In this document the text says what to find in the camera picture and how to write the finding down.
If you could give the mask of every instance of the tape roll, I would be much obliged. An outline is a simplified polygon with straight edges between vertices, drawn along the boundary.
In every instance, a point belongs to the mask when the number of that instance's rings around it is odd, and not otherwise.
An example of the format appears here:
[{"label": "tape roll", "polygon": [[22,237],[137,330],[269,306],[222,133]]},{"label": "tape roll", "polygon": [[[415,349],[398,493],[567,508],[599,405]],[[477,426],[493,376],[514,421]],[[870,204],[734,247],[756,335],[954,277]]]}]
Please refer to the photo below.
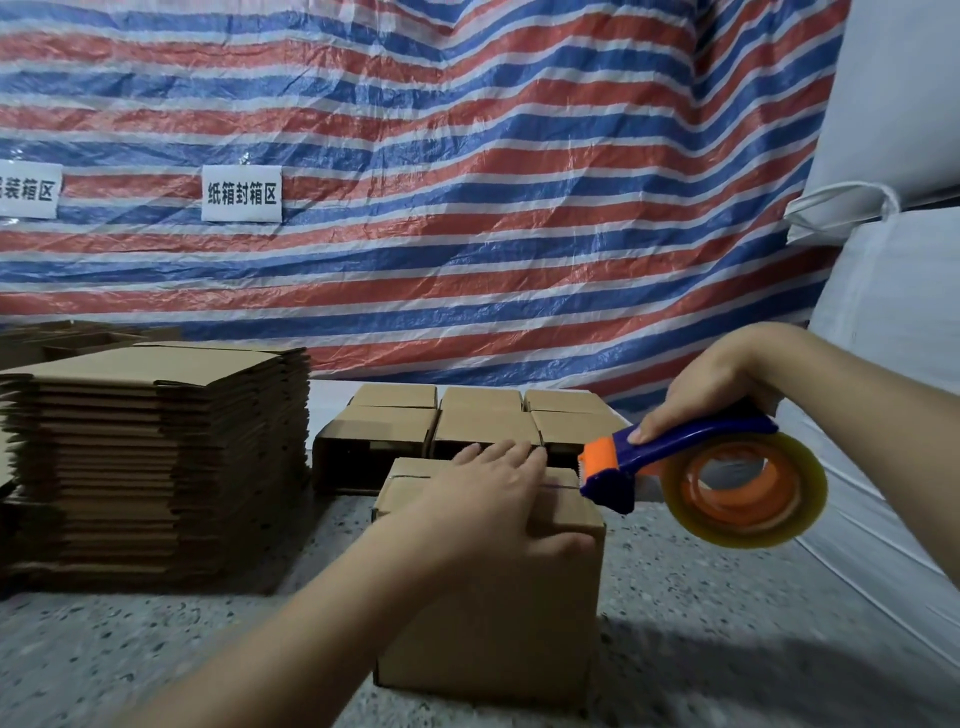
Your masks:
[{"label": "tape roll", "polygon": [[[760,474],[711,490],[700,470],[715,459],[758,458]],[[660,463],[663,499],[690,533],[726,548],[769,548],[800,536],[827,505],[827,475],[813,453],[780,432],[713,438]]]}]

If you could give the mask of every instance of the forearm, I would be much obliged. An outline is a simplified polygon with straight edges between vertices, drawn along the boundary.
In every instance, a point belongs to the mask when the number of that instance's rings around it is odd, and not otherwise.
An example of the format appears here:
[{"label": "forearm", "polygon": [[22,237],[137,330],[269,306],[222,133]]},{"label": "forearm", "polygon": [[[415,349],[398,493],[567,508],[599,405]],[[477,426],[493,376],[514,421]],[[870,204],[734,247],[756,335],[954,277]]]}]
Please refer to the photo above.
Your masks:
[{"label": "forearm", "polygon": [[279,613],[160,694],[130,725],[330,725],[376,656],[438,592],[436,549],[388,517]]},{"label": "forearm", "polygon": [[756,328],[753,375],[795,402],[960,585],[960,398],[802,329]]}]

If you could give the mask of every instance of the person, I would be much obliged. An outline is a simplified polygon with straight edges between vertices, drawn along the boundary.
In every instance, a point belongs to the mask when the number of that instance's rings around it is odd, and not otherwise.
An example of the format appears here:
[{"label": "person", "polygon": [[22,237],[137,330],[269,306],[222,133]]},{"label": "person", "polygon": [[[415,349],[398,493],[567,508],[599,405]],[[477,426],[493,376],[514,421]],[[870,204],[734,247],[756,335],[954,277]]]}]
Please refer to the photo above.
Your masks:
[{"label": "person", "polygon": [[[803,409],[875,483],[960,584],[960,398],[784,324],[735,331],[671,383],[631,435],[658,437],[743,397]],[[155,697],[125,724],[150,728],[329,725],[376,656],[432,600],[482,570],[594,547],[584,534],[531,538],[543,449],[471,446],[418,500],[377,520],[271,619]]]}]

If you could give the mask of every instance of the gray countertop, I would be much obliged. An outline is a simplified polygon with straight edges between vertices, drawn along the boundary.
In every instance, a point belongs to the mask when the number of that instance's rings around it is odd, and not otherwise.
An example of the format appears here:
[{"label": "gray countertop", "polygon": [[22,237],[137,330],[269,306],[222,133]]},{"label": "gray countertop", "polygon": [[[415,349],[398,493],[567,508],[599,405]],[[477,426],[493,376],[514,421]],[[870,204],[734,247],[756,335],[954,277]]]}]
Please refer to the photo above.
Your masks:
[{"label": "gray countertop", "polygon": [[[302,503],[255,572],[207,594],[7,594],[0,725],[103,723],[274,610],[362,532],[371,505]],[[960,675],[800,546],[722,550],[659,504],[607,520],[583,712],[473,706],[368,680],[339,725],[960,725]]]}]

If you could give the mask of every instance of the sign with chinese characters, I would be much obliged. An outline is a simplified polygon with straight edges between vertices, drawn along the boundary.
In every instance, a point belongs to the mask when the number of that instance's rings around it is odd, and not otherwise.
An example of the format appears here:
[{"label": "sign with chinese characters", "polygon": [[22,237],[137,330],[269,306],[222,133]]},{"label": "sign with chinese characters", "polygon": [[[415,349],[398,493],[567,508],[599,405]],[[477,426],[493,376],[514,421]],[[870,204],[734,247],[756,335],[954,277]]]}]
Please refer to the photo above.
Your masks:
[{"label": "sign with chinese characters", "polygon": [[0,217],[57,218],[63,165],[0,159]]},{"label": "sign with chinese characters", "polygon": [[278,223],[282,219],[280,167],[254,164],[204,165],[204,206],[208,223]]}]

